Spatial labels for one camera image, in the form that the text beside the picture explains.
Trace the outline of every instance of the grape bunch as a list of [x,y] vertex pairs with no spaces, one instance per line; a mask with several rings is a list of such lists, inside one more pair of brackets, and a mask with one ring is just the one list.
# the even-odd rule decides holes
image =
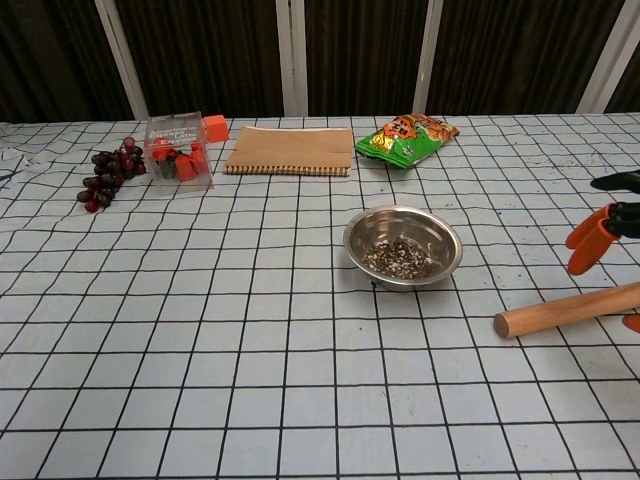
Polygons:
[[142,149],[136,146],[133,137],[126,137],[122,146],[113,152],[100,152],[92,156],[91,163],[94,164],[95,176],[82,180],[86,190],[77,196],[89,213],[97,212],[100,207],[107,208],[125,180],[147,172]]

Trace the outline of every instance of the clear plastic box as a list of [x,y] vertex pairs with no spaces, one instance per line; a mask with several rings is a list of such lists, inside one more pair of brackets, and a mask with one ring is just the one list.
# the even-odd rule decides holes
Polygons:
[[200,112],[150,117],[144,137],[147,169],[164,182],[209,185],[211,170]]

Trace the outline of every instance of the seeds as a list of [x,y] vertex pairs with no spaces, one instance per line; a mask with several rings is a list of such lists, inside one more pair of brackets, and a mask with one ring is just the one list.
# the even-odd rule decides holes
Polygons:
[[433,262],[427,252],[412,240],[400,237],[393,242],[375,242],[364,255],[363,262],[372,270],[403,280],[427,278]]

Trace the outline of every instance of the notebook spiral binding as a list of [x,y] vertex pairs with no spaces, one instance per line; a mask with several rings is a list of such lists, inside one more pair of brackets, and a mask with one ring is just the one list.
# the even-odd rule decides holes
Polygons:
[[341,176],[349,175],[347,167],[302,167],[295,165],[225,165],[224,173],[240,174],[283,174],[283,175],[318,175]]

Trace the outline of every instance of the metal bowl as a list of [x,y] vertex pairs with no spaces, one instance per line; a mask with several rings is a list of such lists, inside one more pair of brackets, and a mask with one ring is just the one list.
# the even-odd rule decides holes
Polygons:
[[[402,280],[383,275],[362,261],[374,242],[399,237],[417,242],[431,257],[433,273],[427,278]],[[444,280],[462,260],[462,242],[446,222],[417,208],[398,205],[376,207],[351,219],[343,236],[347,254],[363,272],[388,290],[413,290]]]

